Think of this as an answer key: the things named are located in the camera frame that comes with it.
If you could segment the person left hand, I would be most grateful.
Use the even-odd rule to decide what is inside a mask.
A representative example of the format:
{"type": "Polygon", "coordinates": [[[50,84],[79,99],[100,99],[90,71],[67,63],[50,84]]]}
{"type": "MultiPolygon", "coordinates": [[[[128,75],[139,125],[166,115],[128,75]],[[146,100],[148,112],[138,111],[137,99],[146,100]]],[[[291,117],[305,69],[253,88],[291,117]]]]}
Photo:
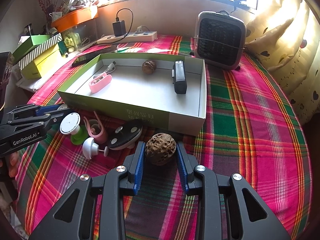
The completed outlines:
{"type": "Polygon", "coordinates": [[[9,176],[11,178],[14,178],[17,175],[18,167],[19,167],[18,153],[15,152],[15,153],[12,153],[9,157],[8,169],[9,169],[9,176]]]}

